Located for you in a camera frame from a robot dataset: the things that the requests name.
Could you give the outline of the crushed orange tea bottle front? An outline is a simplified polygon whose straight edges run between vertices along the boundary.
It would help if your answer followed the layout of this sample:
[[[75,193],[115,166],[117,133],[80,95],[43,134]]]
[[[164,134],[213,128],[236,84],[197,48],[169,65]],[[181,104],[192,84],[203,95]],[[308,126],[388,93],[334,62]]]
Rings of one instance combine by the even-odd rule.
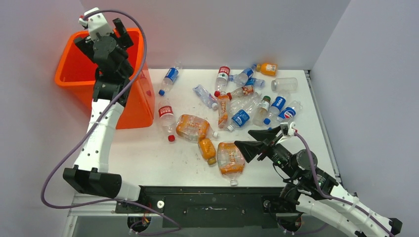
[[[219,171],[230,186],[238,186],[238,178],[245,169],[246,161],[234,142],[220,142],[217,147],[217,164]]]

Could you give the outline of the small orange juice bottle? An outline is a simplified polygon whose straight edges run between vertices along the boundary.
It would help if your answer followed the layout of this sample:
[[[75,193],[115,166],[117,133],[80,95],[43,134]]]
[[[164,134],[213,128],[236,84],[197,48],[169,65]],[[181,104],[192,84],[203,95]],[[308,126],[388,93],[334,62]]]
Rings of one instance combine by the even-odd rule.
[[[198,147],[203,159],[207,162],[208,165],[216,164],[216,150],[211,139],[205,138],[199,141]]]

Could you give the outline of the large crushed orange tea bottle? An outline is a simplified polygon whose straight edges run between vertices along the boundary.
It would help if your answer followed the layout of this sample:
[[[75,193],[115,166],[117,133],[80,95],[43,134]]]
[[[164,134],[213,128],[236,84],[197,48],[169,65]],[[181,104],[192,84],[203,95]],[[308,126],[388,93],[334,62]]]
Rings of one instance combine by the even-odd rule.
[[[218,132],[206,119],[188,114],[179,117],[175,131],[178,136],[191,142],[199,142],[210,137],[218,138]]]

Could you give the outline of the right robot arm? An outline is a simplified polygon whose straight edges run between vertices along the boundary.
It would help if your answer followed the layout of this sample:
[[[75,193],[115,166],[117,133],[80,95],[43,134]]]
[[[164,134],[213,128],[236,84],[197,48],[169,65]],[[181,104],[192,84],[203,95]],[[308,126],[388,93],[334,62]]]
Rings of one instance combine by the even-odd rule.
[[[287,176],[279,203],[285,211],[309,214],[348,237],[395,237],[403,223],[384,217],[320,169],[308,143],[291,126],[250,130],[252,141],[235,141],[246,162],[268,158]]]

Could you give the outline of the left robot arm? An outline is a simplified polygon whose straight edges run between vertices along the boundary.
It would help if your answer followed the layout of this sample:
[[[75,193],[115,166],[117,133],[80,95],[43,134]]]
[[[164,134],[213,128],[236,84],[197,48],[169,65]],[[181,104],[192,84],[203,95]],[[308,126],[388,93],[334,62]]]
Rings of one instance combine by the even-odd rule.
[[[113,23],[115,29],[101,13],[80,21],[88,36],[74,43],[97,68],[87,138],[73,167],[64,169],[63,179],[81,194],[128,200],[129,208],[139,213],[147,207],[140,187],[108,171],[111,143],[129,96],[126,86],[134,73],[126,51],[133,42],[119,18]]]

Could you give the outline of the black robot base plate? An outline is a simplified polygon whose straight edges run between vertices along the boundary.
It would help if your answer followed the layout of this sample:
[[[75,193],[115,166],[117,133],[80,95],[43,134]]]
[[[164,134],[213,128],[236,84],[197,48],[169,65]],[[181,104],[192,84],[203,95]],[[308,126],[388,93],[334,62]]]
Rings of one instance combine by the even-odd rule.
[[[141,188],[138,203],[171,218],[183,228],[275,228],[301,220],[280,198],[281,187],[163,187]]]

